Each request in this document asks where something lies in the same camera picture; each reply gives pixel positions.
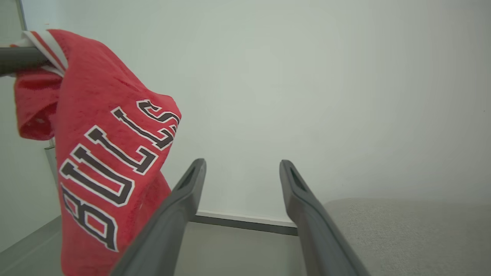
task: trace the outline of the wall trim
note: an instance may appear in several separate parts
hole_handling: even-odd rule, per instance
[[[234,220],[226,220],[226,219],[218,219],[212,217],[202,217],[202,216],[194,216],[190,222],[218,225],[224,227],[233,227],[247,230],[255,230],[262,232],[270,232],[282,235],[291,235],[298,236],[298,231],[295,227],[287,227],[287,226],[279,226],[279,225],[271,225],[271,224],[263,224],[263,223],[255,223],[255,222],[246,222],[246,221],[234,221]]]
[[[209,211],[209,210],[203,210],[203,209],[198,209],[198,212],[196,212],[196,215],[200,216],[200,217],[210,217],[210,218],[225,219],[225,220],[232,220],[232,221],[245,221],[245,222],[269,224],[269,225],[277,225],[277,226],[285,226],[285,227],[294,227],[294,228],[297,227],[295,225],[295,223],[293,223],[293,221],[291,221],[289,219],[288,220],[272,219],[272,218],[267,218],[267,217],[230,214],[230,213],[215,212],[215,211]]]

